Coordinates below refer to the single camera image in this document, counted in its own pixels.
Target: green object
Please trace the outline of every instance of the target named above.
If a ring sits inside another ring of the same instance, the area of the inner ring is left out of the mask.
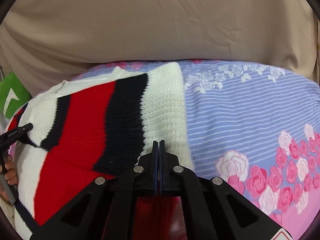
[[[29,91],[21,84],[14,72],[0,82],[0,111],[8,119],[31,99]]]

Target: sticker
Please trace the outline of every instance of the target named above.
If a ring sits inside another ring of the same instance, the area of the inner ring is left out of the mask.
[[[292,240],[292,237],[285,229],[281,228],[271,240]]]

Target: hand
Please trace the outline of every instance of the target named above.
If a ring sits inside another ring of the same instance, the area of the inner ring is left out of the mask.
[[[17,185],[18,184],[18,173],[15,164],[12,161],[12,157],[8,155],[8,162],[4,164],[7,169],[7,173],[4,178],[7,180],[9,185]],[[4,191],[4,188],[0,182],[0,197],[2,197],[5,201],[9,203],[9,197],[7,193]]]

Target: silver rivet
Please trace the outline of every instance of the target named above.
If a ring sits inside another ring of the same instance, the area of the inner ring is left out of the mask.
[[[220,177],[214,177],[212,179],[212,182],[213,182],[214,185],[221,185],[223,180]]]
[[[94,182],[98,185],[102,185],[103,183],[106,182],[106,179],[104,177],[98,177]]]
[[[175,167],[173,168],[173,170],[174,170],[175,172],[177,172],[177,173],[180,173],[180,172],[183,172],[183,167],[181,167],[181,166],[175,166]]]
[[[141,172],[143,172],[143,167],[142,166],[135,166],[133,168],[133,171],[136,173],[141,173]]]

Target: silver bolt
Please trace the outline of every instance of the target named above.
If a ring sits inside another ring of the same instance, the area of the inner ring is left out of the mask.
[[[214,177],[212,179],[212,182],[213,182],[214,185],[221,185],[223,180],[220,177]]]
[[[181,172],[183,172],[183,167],[181,167],[181,166],[175,166],[175,167],[173,168],[173,171],[175,171],[176,173],[181,173]]]
[[[143,172],[143,167],[142,166],[135,166],[133,168],[133,171],[136,173],[141,173],[141,172]]]
[[[94,181],[97,185],[102,185],[103,183],[106,182],[106,179],[104,177],[98,177],[96,178],[96,180]]]

